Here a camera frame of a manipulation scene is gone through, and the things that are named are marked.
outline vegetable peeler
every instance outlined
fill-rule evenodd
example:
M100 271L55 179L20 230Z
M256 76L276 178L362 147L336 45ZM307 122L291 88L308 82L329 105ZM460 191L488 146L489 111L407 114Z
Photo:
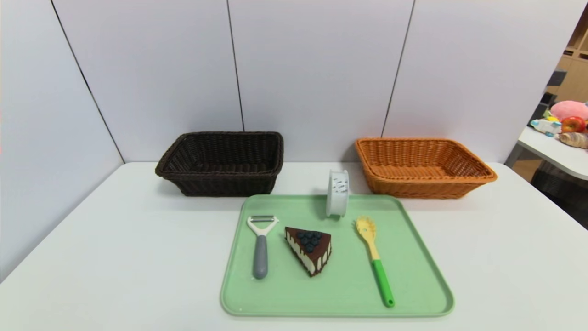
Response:
M253 255L253 276L262 279L268 275L268 241L267 235L271 229L279 222L273 215L253 215L247 218L247 225L257 235L255 241L255 254ZM256 222L271 222L265 229L255 226Z

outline gray handle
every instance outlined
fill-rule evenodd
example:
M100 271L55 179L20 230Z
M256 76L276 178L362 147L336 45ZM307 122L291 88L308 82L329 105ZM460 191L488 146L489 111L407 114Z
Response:
M265 236L258 236L253 257L253 276L262 279L268 275L268 241Z

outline pink plush toy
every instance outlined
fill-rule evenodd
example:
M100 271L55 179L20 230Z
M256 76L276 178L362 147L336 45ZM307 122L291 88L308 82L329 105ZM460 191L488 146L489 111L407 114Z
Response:
M552 116L557 117L560 121L570 116L578 116L588 120L588 106L577 101L561 101L552 106Z

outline green handle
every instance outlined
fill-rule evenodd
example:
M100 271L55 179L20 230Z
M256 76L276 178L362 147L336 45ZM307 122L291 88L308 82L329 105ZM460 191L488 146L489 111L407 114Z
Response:
M392 296L390 284L388 284L388 278L386 277L384 266L382 266L382 260L372 261L372 266L374 273L376 273L377 285L380 287L380 293L382 294L384 305L386 307L394 307L394 297Z

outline wicker basket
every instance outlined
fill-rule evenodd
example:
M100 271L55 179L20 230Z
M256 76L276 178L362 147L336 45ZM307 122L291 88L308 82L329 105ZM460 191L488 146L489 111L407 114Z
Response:
M497 179L460 143L442 138L362 138L355 147L376 194L459 198Z
M283 154L277 132L186 133L165 152L155 173L186 196L249 197L273 190Z

